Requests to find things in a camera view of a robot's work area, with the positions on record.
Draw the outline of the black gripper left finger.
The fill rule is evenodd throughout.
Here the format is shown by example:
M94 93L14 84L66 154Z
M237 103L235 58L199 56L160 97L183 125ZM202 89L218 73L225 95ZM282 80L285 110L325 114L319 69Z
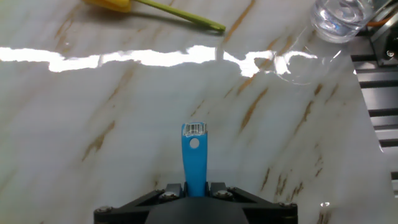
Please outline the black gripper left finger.
M187 184L167 184L121 207L102 206L94 210L95 224L145 223L150 211L158 205L187 196Z

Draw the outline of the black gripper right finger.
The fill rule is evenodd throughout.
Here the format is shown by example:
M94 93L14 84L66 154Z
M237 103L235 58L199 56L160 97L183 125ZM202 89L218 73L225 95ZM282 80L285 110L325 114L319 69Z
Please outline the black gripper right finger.
M296 203L270 202L224 182L207 182L205 195L208 217L215 223L298 223Z

